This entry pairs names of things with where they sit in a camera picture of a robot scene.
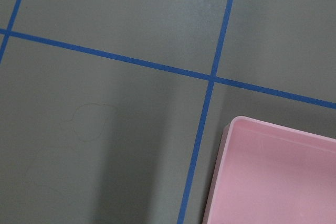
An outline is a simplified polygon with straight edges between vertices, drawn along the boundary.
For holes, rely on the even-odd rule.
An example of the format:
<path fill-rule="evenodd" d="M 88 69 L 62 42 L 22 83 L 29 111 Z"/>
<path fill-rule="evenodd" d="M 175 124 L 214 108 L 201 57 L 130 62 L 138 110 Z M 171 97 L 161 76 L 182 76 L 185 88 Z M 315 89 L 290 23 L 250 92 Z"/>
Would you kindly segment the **pink plastic bin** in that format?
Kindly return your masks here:
<path fill-rule="evenodd" d="M 234 118 L 223 131 L 203 223 L 335 223 L 335 139 Z"/>

